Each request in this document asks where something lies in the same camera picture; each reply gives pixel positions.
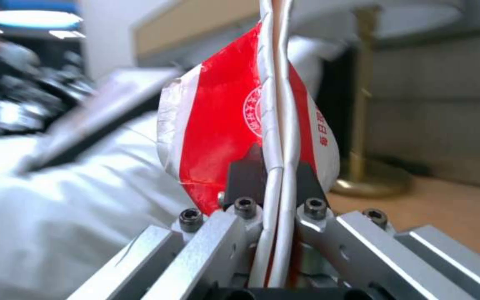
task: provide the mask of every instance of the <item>white sheet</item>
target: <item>white sheet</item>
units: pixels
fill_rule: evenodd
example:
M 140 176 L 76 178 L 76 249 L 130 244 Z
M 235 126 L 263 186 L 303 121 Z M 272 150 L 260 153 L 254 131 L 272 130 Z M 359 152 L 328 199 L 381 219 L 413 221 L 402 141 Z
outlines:
M 150 114 L 74 164 L 0 177 L 0 299 L 66 298 L 146 226 L 194 206 L 155 141 Z
M 19 171 L 41 139 L 41 135 L 0 137 L 0 176 Z

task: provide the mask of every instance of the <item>lamp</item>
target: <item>lamp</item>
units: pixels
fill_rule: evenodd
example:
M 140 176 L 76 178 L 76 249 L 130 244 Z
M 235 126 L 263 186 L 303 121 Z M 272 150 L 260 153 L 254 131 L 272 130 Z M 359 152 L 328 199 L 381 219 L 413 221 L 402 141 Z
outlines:
M 82 19 L 63 11 L 6 10 L 0 11 L 0 25 L 12 27 L 61 29 L 77 25 Z
M 400 194 L 410 175 L 396 167 L 365 159 L 365 129 L 370 91 L 372 43 L 426 32 L 462 15 L 459 0 L 309 0 L 297 3 L 291 32 L 310 38 L 357 42 L 355 103 L 349 161 L 342 161 L 333 192 L 363 197 Z

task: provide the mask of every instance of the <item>lamp shade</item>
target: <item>lamp shade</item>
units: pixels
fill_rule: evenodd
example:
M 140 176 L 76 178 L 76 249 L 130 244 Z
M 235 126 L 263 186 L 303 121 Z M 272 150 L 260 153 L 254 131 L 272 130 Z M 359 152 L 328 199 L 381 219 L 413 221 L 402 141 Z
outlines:
M 357 40 L 354 10 L 379 6 L 377 39 L 424 33 L 462 16 L 460 0 L 296 0 L 291 33 L 326 40 Z

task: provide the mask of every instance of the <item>printed logo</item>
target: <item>printed logo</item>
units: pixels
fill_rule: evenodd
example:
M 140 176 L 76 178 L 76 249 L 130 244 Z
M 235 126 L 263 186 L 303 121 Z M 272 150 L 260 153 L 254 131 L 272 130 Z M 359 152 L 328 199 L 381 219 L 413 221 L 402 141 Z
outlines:
M 244 120 L 247 127 L 258 137 L 263 136 L 263 128 L 260 125 L 261 108 L 260 94 L 262 87 L 258 86 L 247 95 L 244 100 Z

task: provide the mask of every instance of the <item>black object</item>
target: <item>black object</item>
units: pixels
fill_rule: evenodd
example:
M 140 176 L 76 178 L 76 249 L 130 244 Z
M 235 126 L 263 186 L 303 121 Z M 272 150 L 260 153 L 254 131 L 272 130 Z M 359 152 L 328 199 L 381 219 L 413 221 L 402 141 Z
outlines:
M 356 49 L 349 47 L 341 56 L 324 61 L 316 105 L 333 131 L 340 157 L 347 158 L 351 147 Z
M 260 146 L 255 144 L 251 146 L 244 158 L 229 165 L 223 210 L 233 205 L 236 199 L 242 197 L 251 198 L 263 207 L 268 175 L 262 152 Z
M 318 181 L 318 177 L 309 163 L 300 161 L 297 167 L 297 207 L 303 205 L 309 198 L 316 198 L 325 201 L 327 207 L 331 208 L 325 197 L 325 192 L 323 192 L 322 186 L 320 185 L 320 181 Z
M 77 106 L 80 102 L 78 95 L 72 93 L 67 87 L 53 80 L 36 80 L 36 84 L 44 91 L 58 97 L 68 107 L 68 110 Z
M 380 300 L 374 293 L 349 288 L 234 289 L 214 288 L 204 300 Z
M 67 111 L 58 97 L 25 77 L 5 75 L 0 79 L 0 136 L 45 132 Z
M 28 171 L 38 171 L 47 167 L 55 167 L 57 165 L 64 165 L 65 163 L 75 161 L 78 155 L 80 155 L 83 151 L 95 145 L 97 142 L 109 135 L 109 133 L 112 133 L 118 129 L 121 125 L 145 114 L 146 112 L 158 110 L 159 101 L 160 93 L 157 93 L 156 95 L 150 97 L 149 100 L 141 102 L 131 110 L 125 112 L 117 118 L 114 118 L 110 123 L 101 127 L 98 131 L 92 133 L 73 147 L 66 149 L 61 154 L 43 164 L 31 166 Z

